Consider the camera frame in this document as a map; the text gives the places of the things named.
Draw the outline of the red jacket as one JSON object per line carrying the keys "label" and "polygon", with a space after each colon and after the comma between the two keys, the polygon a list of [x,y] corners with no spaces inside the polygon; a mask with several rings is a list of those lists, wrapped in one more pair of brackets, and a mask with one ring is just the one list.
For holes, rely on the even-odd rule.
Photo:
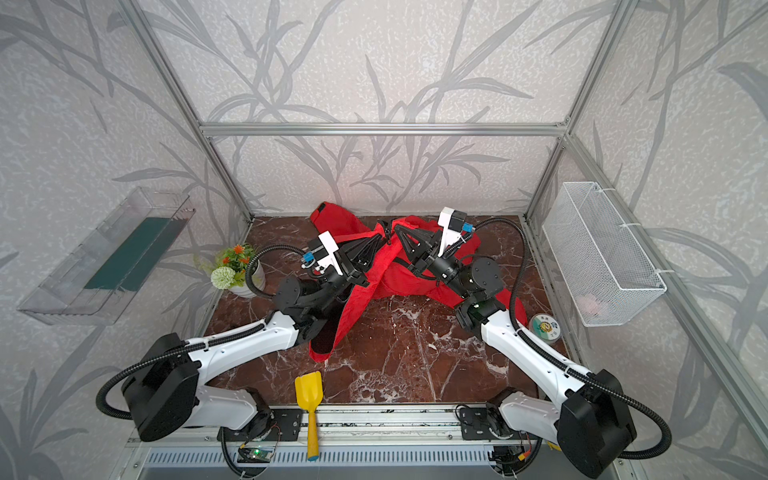
{"label": "red jacket", "polygon": [[[381,228],[370,229],[350,211],[323,202],[310,215],[310,221],[320,233],[330,232],[336,240],[357,240],[380,233]],[[368,287],[354,288],[351,303],[338,320],[329,321],[318,337],[310,342],[309,356],[317,363],[329,359],[351,328],[361,319],[369,303],[392,296],[425,296],[448,307],[461,303],[461,296],[433,276],[420,278],[408,269],[409,262],[401,243],[394,239],[381,251],[382,257],[374,261],[372,279]]]}

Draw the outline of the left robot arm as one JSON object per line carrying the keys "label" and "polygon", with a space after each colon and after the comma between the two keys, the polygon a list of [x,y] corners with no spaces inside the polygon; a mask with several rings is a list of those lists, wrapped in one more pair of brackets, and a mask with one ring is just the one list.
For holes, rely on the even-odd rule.
{"label": "left robot arm", "polygon": [[377,229],[346,237],[323,232],[306,250],[288,246],[313,273],[307,279],[285,277],[270,296],[274,311],[221,334],[160,337],[140,362],[100,388],[97,409],[132,421],[144,442],[181,428],[218,427],[222,440],[266,435],[276,421],[257,391],[215,388],[209,381],[273,352],[311,342],[331,347],[354,288],[368,286],[368,273],[386,241],[386,231]]}

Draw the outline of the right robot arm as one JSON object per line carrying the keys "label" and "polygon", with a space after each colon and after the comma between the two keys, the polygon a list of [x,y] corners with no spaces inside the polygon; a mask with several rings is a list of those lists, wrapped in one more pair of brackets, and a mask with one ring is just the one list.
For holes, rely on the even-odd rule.
{"label": "right robot arm", "polygon": [[480,256],[464,263],[456,253],[475,227],[463,219],[439,223],[434,232],[393,228],[414,275],[429,272],[460,298],[459,324],[498,350],[539,387],[544,398],[510,393],[497,407],[503,424],[557,445],[583,475],[596,479],[615,460],[647,460],[672,445],[667,422],[626,395],[607,370],[594,373],[537,338],[515,316],[515,286],[498,263]]}

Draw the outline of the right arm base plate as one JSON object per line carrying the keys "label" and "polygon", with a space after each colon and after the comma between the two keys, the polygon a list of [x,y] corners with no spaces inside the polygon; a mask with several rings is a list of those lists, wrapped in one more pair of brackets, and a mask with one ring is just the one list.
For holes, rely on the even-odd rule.
{"label": "right arm base plate", "polygon": [[470,407],[466,404],[458,404],[453,410],[459,423],[461,437],[465,441],[470,440],[506,440],[509,434],[499,435],[494,430],[489,420],[488,409],[485,407]]}

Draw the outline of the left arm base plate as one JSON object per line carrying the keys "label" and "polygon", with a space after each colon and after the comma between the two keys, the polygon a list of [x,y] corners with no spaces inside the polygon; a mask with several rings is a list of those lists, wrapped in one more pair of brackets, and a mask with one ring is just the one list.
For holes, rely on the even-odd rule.
{"label": "left arm base plate", "polygon": [[304,411],[300,408],[277,408],[260,411],[252,421],[252,440],[294,442],[302,428]]}

